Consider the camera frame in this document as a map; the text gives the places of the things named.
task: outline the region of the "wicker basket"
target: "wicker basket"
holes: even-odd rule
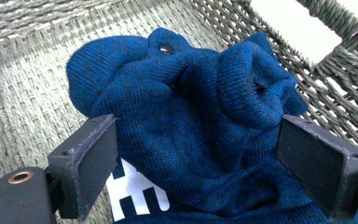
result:
[[[264,31],[310,104],[304,117],[358,146],[358,19],[335,0],[298,2],[342,38],[315,65],[250,0],[0,1],[0,177],[23,166],[46,167],[49,152],[85,121],[69,100],[64,71],[76,49],[109,35],[147,36],[159,26],[217,50]],[[111,222],[107,205],[104,191],[89,222]]]

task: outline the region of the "knit texture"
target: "knit texture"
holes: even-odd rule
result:
[[[119,156],[179,204],[131,223],[326,222],[275,157],[282,115],[308,107],[263,33],[221,53],[162,28],[107,37],[79,49],[67,76],[75,107],[115,114]]]

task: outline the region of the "wicker weave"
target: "wicker weave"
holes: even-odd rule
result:
[[[147,36],[159,26],[217,50],[264,31],[311,105],[304,117],[358,146],[358,19],[336,1],[299,2],[343,39],[314,66],[249,0],[0,1],[0,177],[23,166],[46,167],[49,152],[84,122],[70,103],[64,72],[76,49],[103,36]],[[88,222],[110,221],[104,191]]]

